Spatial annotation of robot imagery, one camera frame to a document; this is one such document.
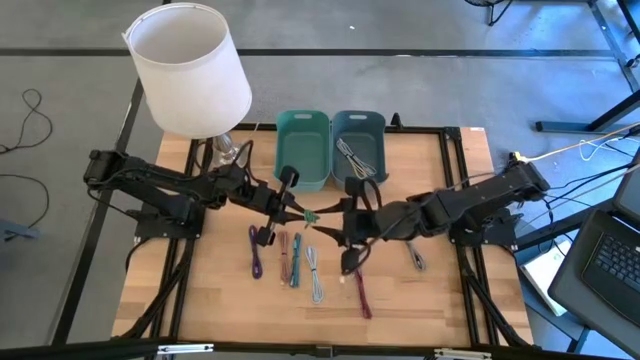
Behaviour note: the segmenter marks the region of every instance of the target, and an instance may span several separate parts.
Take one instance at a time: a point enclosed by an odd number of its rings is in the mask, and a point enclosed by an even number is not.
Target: wooden table
[[[489,147],[483,129],[462,129],[463,146],[470,175],[492,171]],[[235,141],[251,136],[234,131]],[[256,177],[273,177],[276,133],[258,131],[251,160]],[[404,200],[408,195],[445,187],[438,137],[425,134],[386,134],[389,179],[381,186],[383,202]],[[166,134],[157,164],[177,171],[184,169],[189,141]],[[331,180],[324,190],[298,194],[298,203],[319,209],[344,196]],[[261,248],[264,275],[251,276],[248,226],[261,226],[266,217],[233,204],[209,210],[203,236],[195,255],[180,324],[179,338],[191,341],[221,341],[280,344],[333,344],[380,346],[469,346],[467,321],[455,249],[446,235],[418,238],[415,247],[428,269],[414,269],[403,242],[379,242],[363,266],[367,298],[373,319],[361,316],[355,279],[340,283],[340,254],[335,241],[303,224],[286,226],[291,234],[302,232],[303,245],[318,250],[318,274],[325,298],[311,302],[311,271],[301,257],[300,288],[280,285],[280,248]],[[319,224],[341,228],[341,216],[324,215]],[[127,275],[113,334],[128,330],[143,313],[158,290],[167,239],[154,239],[133,256]],[[491,295],[521,337],[532,342],[512,256],[499,247],[484,247]],[[165,319],[173,308],[170,299]],[[482,307],[476,301],[481,339],[486,341]],[[162,334],[168,333],[164,321]]]

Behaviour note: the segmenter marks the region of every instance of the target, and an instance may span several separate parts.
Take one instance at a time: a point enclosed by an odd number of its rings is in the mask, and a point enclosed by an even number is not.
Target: floor
[[[227,18],[238,48],[416,48],[416,49],[589,49],[607,42],[589,8],[575,2],[516,1],[501,22],[485,25],[484,9],[462,0],[201,0]],[[118,47],[120,33],[159,0],[4,0],[0,2],[0,47]],[[640,46],[615,1],[599,6],[627,56]],[[485,127],[496,168],[506,154],[544,153],[578,142],[581,136],[542,135],[538,120],[590,121],[631,91],[618,64],[608,58],[243,58],[254,101],[247,122],[272,122],[288,109],[333,114],[367,109],[402,115],[408,125]],[[91,149],[113,147],[136,80],[131,59],[99,57],[0,57],[0,144],[13,144],[28,111],[20,99],[27,88],[43,95],[41,111],[54,122],[52,137],[35,149],[0,155],[0,172],[34,176],[49,187],[50,209],[37,240],[0,244],[0,348],[47,343],[59,299],[91,217],[93,202],[81,176]],[[625,122],[636,121],[637,113]],[[42,134],[35,120],[25,142]],[[162,132],[143,104],[127,149],[153,160]],[[634,152],[633,142],[620,148]],[[536,165],[553,185],[628,162],[602,151],[584,162],[577,151]],[[42,211],[35,185],[0,178],[0,218],[28,223]],[[615,184],[585,196],[595,203]],[[116,196],[122,207],[135,201]],[[568,204],[562,217],[580,209]],[[523,209],[525,219],[544,211]],[[534,221],[545,225],[547,219]],[[71,341],[109,337],[124,280],[124,258],[134,224],[107,216],[96,257],[74,323]],[[529,314],[536,343],[563,351],[569,339],[537,314]],[[585,353],[626,357],[592,332]],[[217,358],[244,355],[224,354]],[[262,356],[266,359],[276,356]]]

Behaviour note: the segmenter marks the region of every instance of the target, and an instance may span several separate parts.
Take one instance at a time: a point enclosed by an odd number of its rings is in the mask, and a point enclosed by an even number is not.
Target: lamp
[[[200,4],[163,5],[122,36],[155,122],[191,139],[214,137],[214,166],[233,161],[238,147],[228,131],[249,112],[252,95],[222,14]]]

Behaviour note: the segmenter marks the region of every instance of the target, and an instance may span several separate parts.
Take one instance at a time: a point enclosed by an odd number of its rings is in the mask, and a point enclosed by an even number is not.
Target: cable bundle
[[[291,279],[289,280],[289,286],[297,288],[300,286],[300,243],[302,242],[302,235],[296,233],[293,239],[293,258],[291,259]]]
[[[318,253],[313,246],[307,246],[307,260],[311,268],[311,276],[313,277],[313,287],[311,291],[311,300],[314,304],[320,304],[324,299],[324,290],[318,279]]]
[[[344,155],[347,160],[349,160],[349,163],[351,163],[351,167],[353,168],[353,172],[356,174],[358,179],[366,179],[368,177],[374,176],[377,173],[376,169],[373,166],[360,160],[360,158],[358,158],[353,153],[349,145],[347,145],[344,140],[338,139],[338,142],[336,142],[336,147],[338,148],[340,153],[342,153],[342,155]]]
[[[358,283],[358,293],[360,294],[360,306],[362,307],[362,317],[365,319],[371,319],[371,308],[367,302],[367,295],[364,292],[364,280],[362,278],[362,270],[359,268],[355,271],[356,282]]]
[[[251,253],[253,258],[251,260],[251,275],[254,279],[260,279],[262,277],[262,263],[258,256],[258,244],[256,243],[256,234],[258,229],[255,226],[249,226],[249,241],[251,242]]]
[[[284,285],[289,282],[290,270],[289,270],[289,235],[286,231],[281,231],[278,234],[280,240],[280,284]]]
[[[418,271],[425,271],[427,269],[427,264],[425,264],[424,258],[413,246],[413,242],[405,241],[405,244],[407,244],[409,255],[411,256],[411,260],[413,261],[413,266],[415,266]]]

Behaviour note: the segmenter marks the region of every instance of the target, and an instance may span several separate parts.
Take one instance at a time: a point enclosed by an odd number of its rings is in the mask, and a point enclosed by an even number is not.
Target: purple cable
[[[258,257],[258,244],[256,244],[256,234],[258,229],[255,226],[249,226],[249,241],[251,241],[251,253],[253,254],[253,260],[251,260],[251,275],[254,279],[260,279],[262,277],[262,263]]]

